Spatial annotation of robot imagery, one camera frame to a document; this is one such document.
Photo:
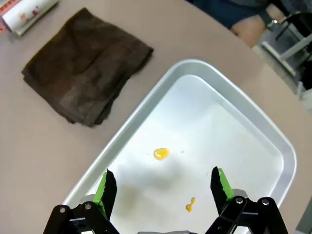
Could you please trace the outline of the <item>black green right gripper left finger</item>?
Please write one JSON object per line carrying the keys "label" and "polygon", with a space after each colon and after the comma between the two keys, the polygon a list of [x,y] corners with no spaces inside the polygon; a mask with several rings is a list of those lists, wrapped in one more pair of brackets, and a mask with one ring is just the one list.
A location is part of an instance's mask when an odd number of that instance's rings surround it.
{"label": "black green right gripper left finger", "polygon": [[116,234],[117,229],[110,222],[116,195],[116,179],[114,174],[107,170],[92,200],[88,199],[72,209],[63,204],[55,206],[44,233]]}

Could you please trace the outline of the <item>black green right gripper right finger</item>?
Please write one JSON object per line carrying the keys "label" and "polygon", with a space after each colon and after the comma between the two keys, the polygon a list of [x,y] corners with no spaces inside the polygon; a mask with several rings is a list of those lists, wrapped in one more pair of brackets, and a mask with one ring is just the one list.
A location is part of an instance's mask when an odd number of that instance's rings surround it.
{"label": "black green right gripper right finger", "polygon": [[262,197],[254,202],[245,195],[235,195],[221,168],[213,168],[210,188],[218,217],[207,234],[232,234],[237,227],[246,227],[252,234],[288,233],[273,198]]}

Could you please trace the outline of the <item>person's left hand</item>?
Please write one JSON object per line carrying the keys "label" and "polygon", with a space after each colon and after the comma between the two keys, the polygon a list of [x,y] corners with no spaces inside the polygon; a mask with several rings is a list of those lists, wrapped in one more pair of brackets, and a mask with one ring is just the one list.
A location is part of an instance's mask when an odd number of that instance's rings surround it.
{"label": "person's left hand", "polygon": [[231,31],[247,46],[253,48],[266,30],[266,25],[259,15],[242,19],[231,27]]}

